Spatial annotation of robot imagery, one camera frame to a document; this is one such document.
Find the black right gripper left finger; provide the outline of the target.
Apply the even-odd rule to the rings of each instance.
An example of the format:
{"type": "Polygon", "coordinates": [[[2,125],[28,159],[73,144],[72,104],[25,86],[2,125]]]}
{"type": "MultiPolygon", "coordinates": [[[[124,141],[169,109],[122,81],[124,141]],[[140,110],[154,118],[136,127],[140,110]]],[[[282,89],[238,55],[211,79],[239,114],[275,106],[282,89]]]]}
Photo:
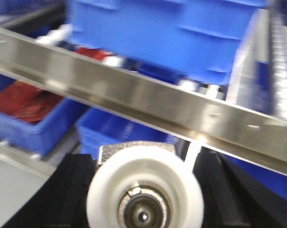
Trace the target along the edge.
{"type": "Polygon", "coordinates": [[[5,228],[87,228],[86,199],[95,174],[89,154],[67,154],[5,228]]]}

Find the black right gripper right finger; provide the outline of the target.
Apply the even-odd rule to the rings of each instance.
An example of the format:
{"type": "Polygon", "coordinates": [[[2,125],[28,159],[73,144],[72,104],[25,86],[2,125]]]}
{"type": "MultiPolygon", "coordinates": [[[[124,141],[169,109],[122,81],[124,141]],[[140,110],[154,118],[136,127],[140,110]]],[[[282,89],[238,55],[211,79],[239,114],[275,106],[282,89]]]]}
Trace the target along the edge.
{"type": "Polygon", "coordinates": [[[287,200],[226,155],[201,152],[193,173],[204,198],[204,228],[287,228],[287,200]]]}

